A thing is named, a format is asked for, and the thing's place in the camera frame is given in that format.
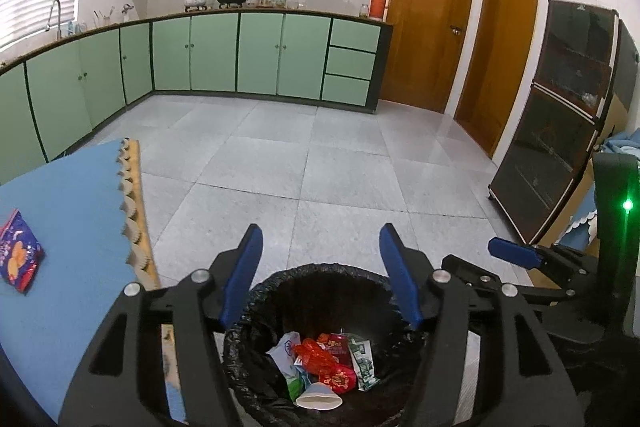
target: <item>blue cloth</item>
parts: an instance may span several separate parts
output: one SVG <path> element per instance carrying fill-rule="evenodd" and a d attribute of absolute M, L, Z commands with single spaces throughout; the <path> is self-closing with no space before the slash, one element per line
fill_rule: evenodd
<path fill-rule="evenodd" d="M 45 251 L 26 295 L 0 280 L 0 344 L 54 420 L 84 350 L 135 280 L 122 235 L 119 147 L 84 148 L 0 187 L 0 221 L 18 208 Z"/>

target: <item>thermos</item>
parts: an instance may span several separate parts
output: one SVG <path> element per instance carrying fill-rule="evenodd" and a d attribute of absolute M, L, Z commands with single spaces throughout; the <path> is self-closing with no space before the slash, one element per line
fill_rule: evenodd
<path fill-rule="evenodd" d="M 385 17 L 386 0 L 371 0 L 369 18 L 381 21 Z"/>

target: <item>chip bag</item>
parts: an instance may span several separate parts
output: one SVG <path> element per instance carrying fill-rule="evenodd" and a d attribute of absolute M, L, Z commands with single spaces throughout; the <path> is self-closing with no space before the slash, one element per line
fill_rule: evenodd
<path fill-rule="evenodd" d="M 44 252 L 16 209 L 0 230 L 0 274 L 19 292 L 29 286 Z"/>

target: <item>paper cup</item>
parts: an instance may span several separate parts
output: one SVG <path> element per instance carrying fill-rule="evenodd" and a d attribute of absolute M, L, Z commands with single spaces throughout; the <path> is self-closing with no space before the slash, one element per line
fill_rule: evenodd
<path fill-rule="evenodd" d="M 296 405 L 304 409 L 330 411 L 342 405 L 342 399 L 324 383 L 313 383 L 296 400 Z"/>

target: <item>trash can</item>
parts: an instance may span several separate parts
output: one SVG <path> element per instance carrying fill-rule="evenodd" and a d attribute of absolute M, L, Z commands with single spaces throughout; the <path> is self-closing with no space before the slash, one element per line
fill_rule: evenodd
<path fill-rule="evenodd" d="M 355 333 L 371 342 L 380 383 L 343 394 L 331 411 L 297 407 L 267 355 L 289 331 L 301 339 Z M 240 405 L 267 427 L 396 427 L 410 395 L 426 334 L 410 329 L 386 277 L 340 264 L 308 264 L 256 285 L 225 335 L 224 365 Z"/>

